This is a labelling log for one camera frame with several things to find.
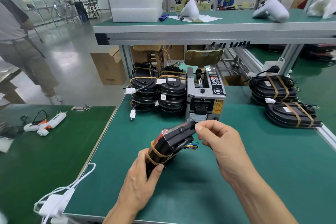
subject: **right hand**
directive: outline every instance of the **right hand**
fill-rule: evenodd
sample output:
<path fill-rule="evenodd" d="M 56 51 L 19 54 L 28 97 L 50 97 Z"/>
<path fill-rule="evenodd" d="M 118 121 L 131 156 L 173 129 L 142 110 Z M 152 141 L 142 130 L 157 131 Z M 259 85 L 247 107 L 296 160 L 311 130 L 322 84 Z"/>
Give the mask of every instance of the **right hand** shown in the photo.
<path fill-rule="evenodd" d="M 250 171 L 254 166 L 245 151 L 237 130 L 217 120 L 205 120 L 196 124 L 198 139 L 215 153 L 223 178 L 231 183 Z"/>

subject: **white cable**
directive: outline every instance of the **white cable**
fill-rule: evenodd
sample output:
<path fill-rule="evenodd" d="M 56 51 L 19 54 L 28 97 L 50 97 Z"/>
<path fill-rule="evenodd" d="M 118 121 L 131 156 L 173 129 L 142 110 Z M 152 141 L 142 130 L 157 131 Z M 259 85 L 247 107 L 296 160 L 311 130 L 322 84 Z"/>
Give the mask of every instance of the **white cable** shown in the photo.
<path fill-rule="evenodd" d="M 83 175 L 83 173 L 86 171 L 86 168 L 89 166 L 89 165 L 93 165 L 92 169 L 87 172 L 85 175 Z M 63 197 L 62 199 L 58 202 L 58 204 L 54 207 L 54 209 L 52 209 L 48 214 L 47 216 L 45 217 L 42 217 L 42 221 L 41 223 L 42 224 L 46 224 L 49 217 L 50 217 L 50 214 L 58 207 L 58 205 L 61 203 L 61 201 L 63 200 L 63 198 L 65 198 L 65 196 L 71 191 L 71 189 L 74 189 L 82 180 L 84 180 L 89 174 L 91 174 L 95 168 L 96 168 L 96 164 L 95 163 L 88 163 L 86 165 L 86 168 L 84 169 L 84 171 L 78 176 L 78 178 L 72 182 L 70 185 L 66 186 L 66 187 L 59 187 L 57 189 L 54 189 L 52 192 L 46 194 L 45 196 L 43 196 L 40 200 L 38 200 L 35 204 L 34 204 L 34 212 L 35 213 L 39 213 L 39 211 L 37 210 L 37 205 L 40 205 L 40 204 L 44 204 L 45 203 L 45 198 L 46 197 L 49 197 L 50 195 L 52 194 L 56 194 L 58 192 L 61 192 L 62 190 L 65 190 L 67 189 L 67 191 L 63 194 Z"/>

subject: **electric tape dispenser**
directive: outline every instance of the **electric tape dispenser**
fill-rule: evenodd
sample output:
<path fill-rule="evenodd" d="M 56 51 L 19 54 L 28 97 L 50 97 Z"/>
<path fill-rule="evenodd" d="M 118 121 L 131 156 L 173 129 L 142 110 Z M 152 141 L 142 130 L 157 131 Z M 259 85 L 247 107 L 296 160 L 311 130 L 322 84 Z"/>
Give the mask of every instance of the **electric tape dispenser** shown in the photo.
<path fill-rule="evenodd" d="M 184 63 L 198 66 L 194 72 L 187 68 L 187 110 L 185 117 L 196 122 L 203 120 L 219 120 L 226 98 L 225 89 L 219 71 L 215 65 L 223 55 L 223 50 L 193 51 L 185 54 Z"/>
<path fill-rule="evenodd" d="M 168 165 L 180 150 L 198 148 L 198 142 L 193 143 L 193 134 L 196 133 L 195 124 L 192 119 L 187 119 L 186 122 L 175 127 L 162 129 L 157 139 L 151 142 L 146 154 L 147 178 L 157 165 Z"/>

